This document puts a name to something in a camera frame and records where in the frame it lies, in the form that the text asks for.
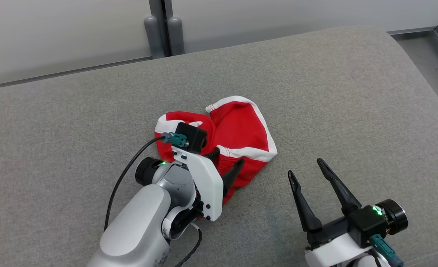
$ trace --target gray sofa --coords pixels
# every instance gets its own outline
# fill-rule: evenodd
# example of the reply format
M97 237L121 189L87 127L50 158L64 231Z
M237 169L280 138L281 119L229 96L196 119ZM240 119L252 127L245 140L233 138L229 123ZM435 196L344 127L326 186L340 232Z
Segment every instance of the gray sofa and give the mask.
M438 98L385 32L340 27L0 88L0 266L83 266L112 188L165 112L232 95L260 108L278 154L236 192L185 266L307 266L287 171L317 217L341 216L316 159L363 204L387 198L409 228L386 240L438 267ZM150 147L143 156L157 156ZM114 218L141 188L129 171ZM166 266L194 246L187 230Z

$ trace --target teal connector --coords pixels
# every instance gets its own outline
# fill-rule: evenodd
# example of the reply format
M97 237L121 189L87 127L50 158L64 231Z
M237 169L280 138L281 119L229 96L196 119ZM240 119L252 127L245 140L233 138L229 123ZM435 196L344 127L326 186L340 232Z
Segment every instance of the teal connector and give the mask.
M162 140L164 143L168 144L174 144L178 147L187 147L189 145L188 140L186 139L185 135L181 135L180 133L175 132L164 132L161 134L162 136L166 137Z
M396 252L390 247L389 244L380 236L373 235L369 238L370 244L375 248L379 254L389 262L390 267L403 267L404 262L396 256Z

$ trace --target gray floor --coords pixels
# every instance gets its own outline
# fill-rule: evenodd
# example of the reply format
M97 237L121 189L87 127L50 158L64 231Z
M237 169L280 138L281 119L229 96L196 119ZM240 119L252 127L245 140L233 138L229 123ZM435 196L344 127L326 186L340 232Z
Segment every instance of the gray floor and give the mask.
M433 32L394 35L438 96L438 39Z

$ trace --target white stripe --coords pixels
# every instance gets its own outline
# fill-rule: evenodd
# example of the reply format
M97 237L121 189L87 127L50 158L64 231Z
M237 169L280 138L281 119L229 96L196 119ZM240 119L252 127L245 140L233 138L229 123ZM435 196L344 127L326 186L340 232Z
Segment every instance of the white stripe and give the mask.
M270 132L268 131L267 123L265 122L265 119L264 119L262 113L260 113L260 110L258 109L257 105L254 102L250 101L247 98L244 98L243 96L230 96L228 98L222 98L221 100L217 101L216 103L209 105L208 107L206 107L206 111L208 113L211 113L211 111L219 108L220 106L231 103L231 102L249 103L253 107L258 119L262 123L262 125L265 129L265 132L267 133L268 151L261 150L258 148L253 148L253 147L228 149L226 147L218 145L217 147L219 148L220 153L225 155L225 156L231 156L234 158L248 157L248 158L256 159L258 161L263 161L263 162L269 162L270 160L272 160L273 157L275 155L277 155L277 147L275 146L275 142L272 139Z
M156 123L155 132L162 134L163 132L175 132L176 127L178 127L178 123L184 123L182 120L166 120L166 114L163 114L158 119ZM202 125L202 122L192 122L189 125L193 125L194 127L198 127Z

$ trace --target black cable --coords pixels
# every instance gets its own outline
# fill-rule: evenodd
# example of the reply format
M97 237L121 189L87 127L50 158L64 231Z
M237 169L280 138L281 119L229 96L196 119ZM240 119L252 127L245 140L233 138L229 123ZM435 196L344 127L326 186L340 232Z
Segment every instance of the black cable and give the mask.
M146 143L137 153L136 155L131 159L127 167L124 169L124 172L120 175L118 178L117 184L115 184L114 190L112 191L112 195L110 196L110 201L108 202L108 208L107 208L107 215L105 215L105 226L104 231L107 230L108 227L108 218L110 217L110 209L112 208L112 203L114 201L115 193L117 192L118 186L120 185L120 182L124 178L125 174L127 173L128 169L131 167L131 165L135 162L135 160L138 158L138 156L145 150L149 145L153 144L154 142L158 140L165 139L165 136L156 137L154 139L151 139L148 143Z
M382 265L380 264L379 258L376 255L373 255L373 256L374 256L374 261L376 262L376 266L382 267Z
M199 232L199 239L197 239L197 243L196 245L192 248L191 252L184 257L184 259L182 261L180 261L177 265L175 265L174 267L180 267L181 265L183 265L183 263L185 263L187 260L189 260L189 258L194 254L194 252L196 252L197 248L199 247L199 245L201 244L201 240L202 240L202 232L201 229L197 229L197 231Z

